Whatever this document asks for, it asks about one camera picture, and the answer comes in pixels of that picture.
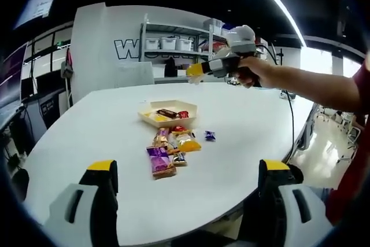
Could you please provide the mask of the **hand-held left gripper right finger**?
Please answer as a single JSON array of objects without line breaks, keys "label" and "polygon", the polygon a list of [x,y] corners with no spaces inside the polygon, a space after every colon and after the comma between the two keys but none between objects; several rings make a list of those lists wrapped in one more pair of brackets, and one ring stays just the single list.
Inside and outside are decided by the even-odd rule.
[{"label": "hand-held left gripper right finger", "polygon": [[331,230],[324,203],[287,164],[260,160],[257,188],[247,199],[253,246],[316,246]]}]

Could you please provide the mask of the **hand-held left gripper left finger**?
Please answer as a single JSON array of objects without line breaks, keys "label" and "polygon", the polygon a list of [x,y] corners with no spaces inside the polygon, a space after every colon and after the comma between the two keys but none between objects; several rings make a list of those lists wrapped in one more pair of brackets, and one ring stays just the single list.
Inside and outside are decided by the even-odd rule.
[{"label": "hand-held left gripper left finger", "polygon": [[118,246],[116,160],[91,164],[50,204],[44,231],[56,246]]}]

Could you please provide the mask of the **person's right hand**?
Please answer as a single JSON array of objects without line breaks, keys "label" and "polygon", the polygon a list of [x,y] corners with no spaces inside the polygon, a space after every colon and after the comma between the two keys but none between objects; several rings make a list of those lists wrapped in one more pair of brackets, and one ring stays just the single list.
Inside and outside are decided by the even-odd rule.
[{"label": "person's right hand", "polygon": [[240,60],[239,69],[234,73],[234,77],[244,87],[249,88],[255,85],[256,78],[250,77],[242,72],[243,68],[249,68],[255,75],[258,76],[259,83],[265,88],[274,88],[275,82],[273,78],[275,65],[269,64],[268,62],[261,60],[257,57],[246,57]]}]

